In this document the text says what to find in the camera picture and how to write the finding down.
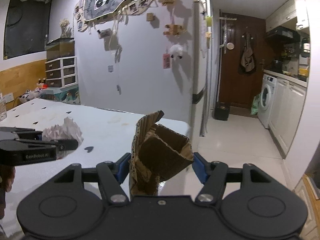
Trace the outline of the hanging bag on door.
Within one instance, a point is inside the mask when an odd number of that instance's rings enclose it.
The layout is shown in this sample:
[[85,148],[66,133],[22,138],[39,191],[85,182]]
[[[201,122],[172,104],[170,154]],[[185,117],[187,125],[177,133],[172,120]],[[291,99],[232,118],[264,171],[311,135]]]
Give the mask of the hanging bag on door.
[[245,32],[242,36],[244,39],[244,46],[240,56],[240,70],[244,74],[252,74],[256,71],[255,55],[253,50],[253,38],[250,33]]

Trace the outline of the dark brown entrance door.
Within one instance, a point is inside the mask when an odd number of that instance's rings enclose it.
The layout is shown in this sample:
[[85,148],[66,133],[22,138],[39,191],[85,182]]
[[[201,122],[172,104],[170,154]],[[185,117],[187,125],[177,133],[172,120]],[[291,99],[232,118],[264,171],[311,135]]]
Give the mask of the dark brown entrance door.
[[266,21],[226,12],[220,16],[223,47],[218,102],[250,108],[261,92],[263,68],[274,56],[265,41]]

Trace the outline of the white refrigerator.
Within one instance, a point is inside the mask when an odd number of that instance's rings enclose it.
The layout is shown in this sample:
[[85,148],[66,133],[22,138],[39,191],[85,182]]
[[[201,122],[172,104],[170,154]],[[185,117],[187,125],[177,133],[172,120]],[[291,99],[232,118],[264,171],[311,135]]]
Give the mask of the white refrigerator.
[[207,95],[207,0],[194,0],[194,81],[192,94],[192,137],[204,135]]

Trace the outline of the white kitchen cabinets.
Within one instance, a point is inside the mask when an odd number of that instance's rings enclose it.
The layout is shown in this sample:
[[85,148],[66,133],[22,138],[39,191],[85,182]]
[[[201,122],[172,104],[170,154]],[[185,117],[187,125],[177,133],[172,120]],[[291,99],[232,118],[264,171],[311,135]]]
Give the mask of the white kitchen cabinets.
[[295,137],[305,96],[305,87],[277,79],[269,128],[283,158],[286,158]]

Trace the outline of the white front-load washing machine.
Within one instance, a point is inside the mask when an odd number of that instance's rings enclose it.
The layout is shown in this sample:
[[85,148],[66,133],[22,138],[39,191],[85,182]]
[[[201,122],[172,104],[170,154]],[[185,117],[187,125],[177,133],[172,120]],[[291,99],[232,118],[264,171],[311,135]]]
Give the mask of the white front-load washing machine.
[[259,96],[258,119],[265,129],[268,129],[269,126],[276,85],[276,77],[268,74],[263,75],[261,93]]

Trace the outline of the torn brown cardboard box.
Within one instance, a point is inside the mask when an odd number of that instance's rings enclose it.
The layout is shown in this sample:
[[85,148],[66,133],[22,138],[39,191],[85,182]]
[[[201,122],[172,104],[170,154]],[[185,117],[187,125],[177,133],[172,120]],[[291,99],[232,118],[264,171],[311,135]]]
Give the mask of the torn brown cardboard box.
[[130,160],[130,196],[156,196],[159,183],[180,173],[194,161],[191,142],[161,124],[163,111],[136,123]]

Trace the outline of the green plastic bag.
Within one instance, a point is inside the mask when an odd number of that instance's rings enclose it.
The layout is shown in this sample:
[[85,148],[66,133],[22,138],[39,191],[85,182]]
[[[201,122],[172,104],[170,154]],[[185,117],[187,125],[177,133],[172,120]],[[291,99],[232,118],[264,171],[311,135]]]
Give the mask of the green plastic bag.
[[259,93],[258,95],[256,95],[253,98],[252,106],[251,106],[251,115],[257,115],[257,113],[258,113],[260,96],[261,96],[261,94]]

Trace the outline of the fabric photo wall hanging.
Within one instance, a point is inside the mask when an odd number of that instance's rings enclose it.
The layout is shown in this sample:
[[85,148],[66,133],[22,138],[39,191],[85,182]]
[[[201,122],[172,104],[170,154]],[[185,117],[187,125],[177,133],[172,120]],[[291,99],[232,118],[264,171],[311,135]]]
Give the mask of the fabric photo wall hanging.
[[79,0],[74,18],[79,32],[121,16],[136,16],[147,11],[155,0]]

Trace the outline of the white drawer storage unit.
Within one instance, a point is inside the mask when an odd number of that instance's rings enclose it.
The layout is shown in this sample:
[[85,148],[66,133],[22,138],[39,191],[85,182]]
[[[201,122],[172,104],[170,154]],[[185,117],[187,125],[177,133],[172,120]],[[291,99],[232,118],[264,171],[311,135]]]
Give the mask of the white drawer storage unit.
[[76,57],[61,57],[45,63],[49,88],[67,88],[78,83]]

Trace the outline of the white plastic bag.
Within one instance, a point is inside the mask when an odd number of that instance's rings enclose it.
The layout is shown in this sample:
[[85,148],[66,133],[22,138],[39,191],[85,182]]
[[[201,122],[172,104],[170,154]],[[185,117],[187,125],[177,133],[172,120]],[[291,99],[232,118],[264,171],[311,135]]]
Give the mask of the white plastic bag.
[[82,131],[78,124],[69,117],[64,118],[62,125],[54,125],[50,128],[46,128],[42,132],[43,141],[53,141],[53,140],[75,140],[78,145],[74,150],[59,150],[57,153],[57,159],[62,159],[67,155],[73,153],[78,146],[80,146],[84,140],[82,136]]

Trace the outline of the glass terrarium tank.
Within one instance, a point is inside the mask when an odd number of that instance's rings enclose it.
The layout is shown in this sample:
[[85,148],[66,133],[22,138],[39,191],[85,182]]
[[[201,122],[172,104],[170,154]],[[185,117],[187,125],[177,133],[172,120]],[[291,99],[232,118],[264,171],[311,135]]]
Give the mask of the glass terrarium tank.
[[57,38],[46,45],[47,61],[75,55],[74,38]]

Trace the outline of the pink hanging card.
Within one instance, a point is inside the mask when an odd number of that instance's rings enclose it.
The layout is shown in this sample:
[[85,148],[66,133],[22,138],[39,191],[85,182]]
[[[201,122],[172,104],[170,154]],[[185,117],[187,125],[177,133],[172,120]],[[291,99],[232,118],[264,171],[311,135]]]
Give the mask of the pink hanging card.
[[171,64],[171,56],[170,54],[163,54],[163,68],[169,69]]

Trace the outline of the dark wall television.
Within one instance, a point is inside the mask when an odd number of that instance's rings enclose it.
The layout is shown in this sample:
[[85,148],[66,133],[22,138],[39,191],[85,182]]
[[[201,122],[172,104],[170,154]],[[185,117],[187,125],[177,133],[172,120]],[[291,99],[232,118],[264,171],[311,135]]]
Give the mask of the dark wall television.
[[45,51],[52,0],[10,0],[5,20],[3,57]]

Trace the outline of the black bin by door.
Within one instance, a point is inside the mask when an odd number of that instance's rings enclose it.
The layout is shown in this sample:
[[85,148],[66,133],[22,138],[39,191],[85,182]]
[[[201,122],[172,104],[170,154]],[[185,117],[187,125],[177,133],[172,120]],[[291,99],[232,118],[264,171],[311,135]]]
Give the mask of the black bin by door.
[[224,102],[217,102],[214,109],[214,119],[227,121],[230,113],[230,105]]

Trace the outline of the clear plastic water bottle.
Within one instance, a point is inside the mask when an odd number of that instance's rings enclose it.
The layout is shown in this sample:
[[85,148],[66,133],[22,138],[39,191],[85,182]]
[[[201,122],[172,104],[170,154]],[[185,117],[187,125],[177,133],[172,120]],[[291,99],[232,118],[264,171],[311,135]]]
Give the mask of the clear plastic water bottle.
[[6,101],[3,98],[3,94],[0,93],[0,121],[7,118]]

